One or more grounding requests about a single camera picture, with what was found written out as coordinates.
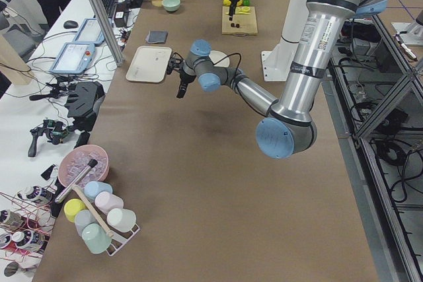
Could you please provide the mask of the white speckled plate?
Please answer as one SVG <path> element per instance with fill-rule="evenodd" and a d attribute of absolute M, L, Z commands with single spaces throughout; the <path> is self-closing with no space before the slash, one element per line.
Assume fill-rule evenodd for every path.
<path fill-rule="evenodd" d="M 230 57 L 224 52 L 212 50 L 209 54 L 209 58 L 216 67 L 230 66 Z"/>

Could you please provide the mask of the cream rectangular tray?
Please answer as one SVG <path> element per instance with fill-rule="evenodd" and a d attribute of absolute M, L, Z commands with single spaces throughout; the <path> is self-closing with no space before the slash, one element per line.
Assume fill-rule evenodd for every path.
<path fill-rule="evenodd" d="M 140 46 L 126 73 L 128 81 L 160 83 L 165 78 L 172 50 L 163 46 Z"/>

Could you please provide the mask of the yellow plastic knife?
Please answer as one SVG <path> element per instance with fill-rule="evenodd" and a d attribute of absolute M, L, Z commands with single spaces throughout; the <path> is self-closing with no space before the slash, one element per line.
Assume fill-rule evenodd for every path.
<path fill-rule="evenodd" d="M 251 12 L 239 11 L 239 12 L 235 12 L 233 15 L 249 15 L 249 14 L 251 14 Z"/>

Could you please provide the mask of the wooden cutting board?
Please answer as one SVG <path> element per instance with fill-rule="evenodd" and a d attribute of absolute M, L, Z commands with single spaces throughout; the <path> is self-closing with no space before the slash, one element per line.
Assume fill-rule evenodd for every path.
<path fill-rule="evenodd" d="M 233 20 L 229 20 L 229 16 L 225 15 L 225 12 L 229 11 L 229 7 L 222 7 L 222 34 L 223 35 L 253 35 L 258 34 L 258 27 L 256 22 L 256 11 L 255 7 L 250 7 L 251 14 L 249 15 L 234 15 Z M 231 27 L 231 23 L 235 25 L 240 24 L 240 28 Z"/>

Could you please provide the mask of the grey folded cloth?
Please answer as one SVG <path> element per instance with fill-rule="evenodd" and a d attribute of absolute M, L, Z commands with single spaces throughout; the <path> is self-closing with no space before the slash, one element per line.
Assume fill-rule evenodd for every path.
<path fill-rule="evenodd" d="M 168 32 L 162 30 L 151 30 L 148 32 L 145 41 L 148 44 L 164 44 L 167 40 Z"/>

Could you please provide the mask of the mint green bowl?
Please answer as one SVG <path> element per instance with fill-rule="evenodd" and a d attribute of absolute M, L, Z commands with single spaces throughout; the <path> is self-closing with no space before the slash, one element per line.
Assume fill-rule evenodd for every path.
<path fill-rule="evenodd" d="M 166 12 L 173 13 L 180 8 L 180 0 L 162 0 L 162 6 Z"/>

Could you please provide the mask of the blue teach pendant far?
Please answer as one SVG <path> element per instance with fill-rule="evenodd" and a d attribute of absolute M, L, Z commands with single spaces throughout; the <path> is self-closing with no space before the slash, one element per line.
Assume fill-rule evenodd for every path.
<path fill-rule="evenodd" d="M 86 18 L 79 27 L 74 42 L 92 42 L 98 46 L 104 42 L 104 35 L 96 18 Z"/>

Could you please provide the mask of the blue teach pendant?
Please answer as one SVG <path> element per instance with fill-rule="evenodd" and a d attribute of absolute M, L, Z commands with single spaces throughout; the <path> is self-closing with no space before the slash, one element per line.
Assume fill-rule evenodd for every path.
<path fill-rule="evenodd" d="M 50 67 L 50 73 L 80 75 L 87 69 L 94 52 L 93 42 L 66 42 Z"/>
<path fill-rule="evenodd" d="M 74 42 L 92 42 L 98 46 L 104 42 L 104 35 L 96 18 L 86 18 L 79 27 Z"/>

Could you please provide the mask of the blue teach pendant near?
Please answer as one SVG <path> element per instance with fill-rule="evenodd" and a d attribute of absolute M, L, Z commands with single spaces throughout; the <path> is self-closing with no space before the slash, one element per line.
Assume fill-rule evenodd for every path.
<path fill-rule="evenodd" d="M 66 42 L 50 67 L 50 73 L 80 75 L 87 69 L 94 52 L 93 42 Z"/>

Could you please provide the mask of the metal muddler tool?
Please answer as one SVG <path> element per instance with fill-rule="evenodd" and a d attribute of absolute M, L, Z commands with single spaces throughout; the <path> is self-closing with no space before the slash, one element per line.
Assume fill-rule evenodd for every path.
<path fill-rule="evenodd" d="M 97 164 L 98 161 L 96 159 L 91 159 L 86 167 L 82 169 L 82 171 L 69 183 L 69 185 L 66 186 L 59 194 L 57 194 L 54 202 L 61 203 L 73 189 L 73 187 L 77 185 Z"/>

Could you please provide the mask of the pink bowl with ice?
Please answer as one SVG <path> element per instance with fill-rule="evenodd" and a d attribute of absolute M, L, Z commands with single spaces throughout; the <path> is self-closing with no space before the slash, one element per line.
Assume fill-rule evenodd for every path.
<path fill-rule="evenodd" d="M 109 158 L 106 151 L 98 145 L 82 145 L 73 149 L 60 163 L 58 171 L 60 184 L 68 186 L 92 159 L 95 159 L 97 164 L 78 184 L 83 188 L 90 181 L 104 181 L 109 171 Z"/>

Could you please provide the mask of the white cup rack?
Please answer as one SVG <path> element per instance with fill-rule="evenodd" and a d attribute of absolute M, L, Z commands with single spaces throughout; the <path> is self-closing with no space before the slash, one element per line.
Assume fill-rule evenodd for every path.
<path fill-rule="evenodd" d="M 104 220 L 79 186 L 73 186 L 73 191 L 86 205 L 84 211 L 95 220 L 86 222 L 81 232 L 81 238 L 92 254 L 106 252 L 114 256 L 140 231 L 141 227 L 136 223 L 136 215 L 132 210 L 115 207 Z"/>

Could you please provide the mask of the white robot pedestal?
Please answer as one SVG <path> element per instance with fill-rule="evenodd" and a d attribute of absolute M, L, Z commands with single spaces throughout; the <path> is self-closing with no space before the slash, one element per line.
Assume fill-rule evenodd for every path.
<path fill-rule="evenodd" d="M 289 0 L 280 42 L 272 51 L 260 54 L 265 81 L 286 81 L 308 14 L 306 0 Z"/>

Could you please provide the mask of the aluminium frame post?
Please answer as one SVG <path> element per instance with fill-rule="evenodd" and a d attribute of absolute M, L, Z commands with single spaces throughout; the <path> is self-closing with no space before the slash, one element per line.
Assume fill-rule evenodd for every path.
<path fill-rule="evenodd" d="M 102 1 L 89 0 L 89 3 L 91 4 L 91 7 L 94 11 L 96 19 L 100 25 L 100 29 L 104 35 L 106 44 L 108 45 L 108 48 L 110 52 L 112 53 L 112 57 L 114 58 L 116 65 L 120 67 L 124 61 L 124 58 L 120 50 L 120 47 L 116 41 L 116 38 L 114 36 L 113 29 L 110 25 L 110 21 L 108 19 L 108 16 L 106 14 Z"/>

